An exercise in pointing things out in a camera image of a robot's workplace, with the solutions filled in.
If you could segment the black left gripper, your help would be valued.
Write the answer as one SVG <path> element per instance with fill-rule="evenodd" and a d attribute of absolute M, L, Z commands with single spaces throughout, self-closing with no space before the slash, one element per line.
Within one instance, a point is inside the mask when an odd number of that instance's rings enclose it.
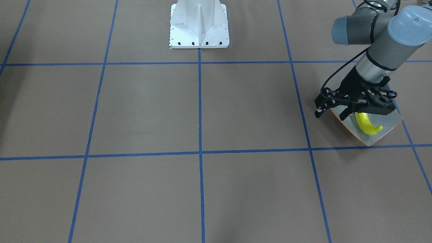
<path fill-rule="evenodd" d="M 389 81 L 390 77 L 384 76 L 379 83 L 370 83 L 354 67 L 341 81 L 339 88 L 331 90 L 322 86 L 315 99 L 315 117 L 319 118 L 325 111 L 337 106 L 347 106 L 339 114 L 340 120 L 356 112 L 388 115 L 396 109 L 393 99 L 398 95 L 387 89 Z"/>

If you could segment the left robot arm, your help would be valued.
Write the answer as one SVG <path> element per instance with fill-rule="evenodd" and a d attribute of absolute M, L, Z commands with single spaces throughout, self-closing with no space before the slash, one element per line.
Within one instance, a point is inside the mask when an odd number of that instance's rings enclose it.
<path fill-rule="evenodd" d="M 340 45 L 367 45 L 358 62 L 331 90 L 322 86 L 315 99 L 315 117 L 337 106 L 345 120 L 354 113 L 389 115 L 395 110 L 395 91 L 388 89 L 393 74 L 417 49 L 431 39 L 431 6 L 409 5 L 399 10 L 398 0 L 363 1 L 350 16 L 337 18 L 332 39 Z"/>

